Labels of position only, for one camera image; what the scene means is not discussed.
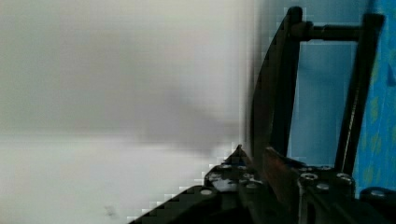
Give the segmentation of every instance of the blue curtain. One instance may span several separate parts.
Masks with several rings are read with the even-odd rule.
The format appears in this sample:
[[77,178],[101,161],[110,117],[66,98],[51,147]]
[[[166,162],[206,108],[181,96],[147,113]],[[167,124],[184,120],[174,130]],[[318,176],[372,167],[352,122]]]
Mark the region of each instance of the blue curtain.
[[396,189],[396,1],[371,0],[369,12],[386,16],[372,73],[355,162],[357,192]]

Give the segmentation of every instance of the white wall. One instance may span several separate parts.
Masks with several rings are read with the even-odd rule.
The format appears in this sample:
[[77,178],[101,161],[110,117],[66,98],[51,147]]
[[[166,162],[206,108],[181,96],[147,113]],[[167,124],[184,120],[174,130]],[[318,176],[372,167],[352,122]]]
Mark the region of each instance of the white wall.
[[[253,74],[286,8],[359,21],[354,3],[3,0],[0,223],[126,223],[202,184],[236,145],[248,148]],[[307,74],[328,71],[306,55]],[[301,76],[301,95],[303,85],[326,92],[316,78]],[[297,150],[306,136],[295,130],[318,131],[321,116],[304,117],[316,100],[301,100],[293,121],[291,156],[305,161],[313,146]]]

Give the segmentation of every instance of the screw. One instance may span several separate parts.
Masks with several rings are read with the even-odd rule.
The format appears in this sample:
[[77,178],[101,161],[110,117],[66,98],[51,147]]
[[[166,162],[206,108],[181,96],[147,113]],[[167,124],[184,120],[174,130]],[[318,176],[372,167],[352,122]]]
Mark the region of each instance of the screw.
[[303,167],[303,168],[300,168],[300,171],[302,171],[302,172],[307,172],[307,171],[312,171],[313,169],[312,169],[312,167]]
[[337,177],[347,181],[348,185],[352,184],[352,178],[349,175],[347,175],[347,174],[338,173]]
[[249,183],[249,184],[247,184],[247,188],[248,189],[256,189],[257,185],[255,183]]
[[330,166],[320,166],[319,167],[319,170],[331,170],[332,169],[332,167],[330,167]]
[[311,174],[311,173],[306,173],[306,174],[302,174],[300,175],[300,177],[307,179],[307,180],[315,180],[318,179],[317,175]]
[[212,193],[212,190],[210,190],[210,189],[202,189],[201,190],[201,194],[203,194],[203,195],[209,195],[211,193]]
[[209,177],[210,178],[220,178],[221,174],[219,174],[219,173],[210,173]]
[[227,169],[227,168],[231,168],[231,165],[227,165],[227,164],[222,164],[220,166],[221,169]]
[[371,193],[371,195],[378,197],[378,198],[385,197],[385,193],[382,190],[374,189],[370,193]]
[[251,177],[252,177],[252,175],[250,175],[250,174],[244,174],[244,178],[250,179]]
[[321,190],[329,190],[330,186],[326,183],[319,183],[317,184],[317,189]]

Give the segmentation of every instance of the metal bar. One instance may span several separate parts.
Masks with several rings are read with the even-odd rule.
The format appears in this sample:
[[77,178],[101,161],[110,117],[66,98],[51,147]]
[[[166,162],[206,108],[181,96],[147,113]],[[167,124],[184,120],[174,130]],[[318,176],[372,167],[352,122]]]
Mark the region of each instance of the metal bar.
[[300,42],[291,39],[289,33],[302,17],[300,7],[289,9],[265,56],[253,93],[250,137],[257,170],[262,168],[266,147],[287,154],[300,50]]
[[363,18],[363,32],[359,40],[354,70],[349,83],[335,159],[335,169],[349,175],[352,175],[353,172],[361,135],[361,122],[375,61],[376,46],[383,22],[384,16],[382,15],[365,14]]
[[290,36],[300,41],[311,39],[334,41],[359,41],[361,27],[343,25],[314,26],[311,21],[303,21],[291,27]]
[[343,191],[347,181],[334,172],[305,173],[298,182],[301,192],[299,224],[389,223],[368,203],[351,200],[349,193]]

